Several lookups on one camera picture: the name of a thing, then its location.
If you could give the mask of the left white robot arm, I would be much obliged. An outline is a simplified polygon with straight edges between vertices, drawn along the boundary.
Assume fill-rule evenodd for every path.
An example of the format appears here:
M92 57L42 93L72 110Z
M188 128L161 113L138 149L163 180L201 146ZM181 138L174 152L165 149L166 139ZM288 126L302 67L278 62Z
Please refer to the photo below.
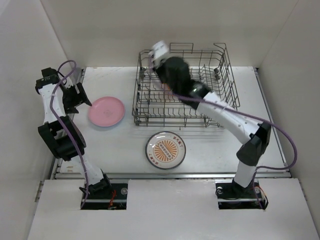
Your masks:
M66 87L60 82L62 75L48 67L41 71L42 78L35 84L44 107L43 124L38 133L51 153L57 159L71 162L77 166L86 180L81 188L84 194L107 198L111 195L112 185L107 175L85 157L86 142L70 114L78 113L81 104L91 105L82 83Z

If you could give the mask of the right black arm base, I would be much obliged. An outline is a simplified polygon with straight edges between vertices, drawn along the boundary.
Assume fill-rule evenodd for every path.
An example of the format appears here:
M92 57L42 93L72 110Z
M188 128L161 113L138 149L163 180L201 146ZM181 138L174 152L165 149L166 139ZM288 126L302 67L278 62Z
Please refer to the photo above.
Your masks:
M266 210L268 197L258 181L243 188L235 182L216 182L215 195L220 210Z

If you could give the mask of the pink plastic plate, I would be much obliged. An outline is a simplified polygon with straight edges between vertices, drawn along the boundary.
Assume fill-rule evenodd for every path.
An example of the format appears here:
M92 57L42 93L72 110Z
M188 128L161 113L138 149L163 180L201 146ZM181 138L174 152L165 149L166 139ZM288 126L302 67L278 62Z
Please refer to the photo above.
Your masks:
M92 103L88 110L88 119L99 126L111 126L119 123L126 109L121 100L113 96L104 96Z

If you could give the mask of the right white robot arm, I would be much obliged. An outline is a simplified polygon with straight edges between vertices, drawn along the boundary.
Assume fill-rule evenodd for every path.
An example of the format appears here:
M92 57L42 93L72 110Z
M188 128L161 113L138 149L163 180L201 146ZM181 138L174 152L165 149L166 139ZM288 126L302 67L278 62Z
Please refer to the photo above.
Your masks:
M221 124L241 143L236 153L239 163L231 190L235 196L243 197L250 191L258 162L269 145L271 125L237 113L209 86L193 79L189 65L181 57L153 60L151 67L160 82L182 103Z

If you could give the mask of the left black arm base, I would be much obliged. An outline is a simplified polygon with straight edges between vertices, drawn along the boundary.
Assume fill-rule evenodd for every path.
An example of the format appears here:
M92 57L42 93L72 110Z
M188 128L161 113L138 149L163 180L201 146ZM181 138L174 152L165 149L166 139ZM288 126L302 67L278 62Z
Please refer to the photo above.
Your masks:
M112 183L112 189L89 194L86 198L85 189L82 191L81 210L126 210L128 183Z

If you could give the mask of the grey wire dish rack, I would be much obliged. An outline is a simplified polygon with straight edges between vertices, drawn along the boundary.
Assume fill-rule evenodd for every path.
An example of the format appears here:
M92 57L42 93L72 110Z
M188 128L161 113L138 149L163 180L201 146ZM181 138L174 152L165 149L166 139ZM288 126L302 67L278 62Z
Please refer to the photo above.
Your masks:
M189 65L191 79L201 82L214 93L205 107L218 112L240 107L230 57L225 43L209 49L196 49L192 43L173 42L168 46L172 57ZM215 127L220 124L202 111L181 102L170 88L161 83L152 69L150 50L138 54L132 110L133 122L139 127Z

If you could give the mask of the orange patterned plate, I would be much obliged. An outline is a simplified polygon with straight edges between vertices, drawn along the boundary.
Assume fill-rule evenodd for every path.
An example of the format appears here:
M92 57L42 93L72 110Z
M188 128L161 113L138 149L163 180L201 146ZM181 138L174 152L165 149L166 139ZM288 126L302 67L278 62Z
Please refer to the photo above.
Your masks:
M163 88L166 92L172 92L172 89L166 83L163 84Z

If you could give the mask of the blue plastic plate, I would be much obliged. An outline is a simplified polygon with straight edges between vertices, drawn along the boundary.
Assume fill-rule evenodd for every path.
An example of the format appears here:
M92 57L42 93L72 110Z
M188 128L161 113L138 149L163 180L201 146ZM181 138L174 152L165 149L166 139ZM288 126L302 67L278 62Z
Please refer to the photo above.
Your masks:
M90 123L90 126L97 131L108 131L108 130L112 130L112 129L116 128L119 124L120 124L120 122L113 124L113 125L101 126L101 125L96 125L94 123Z

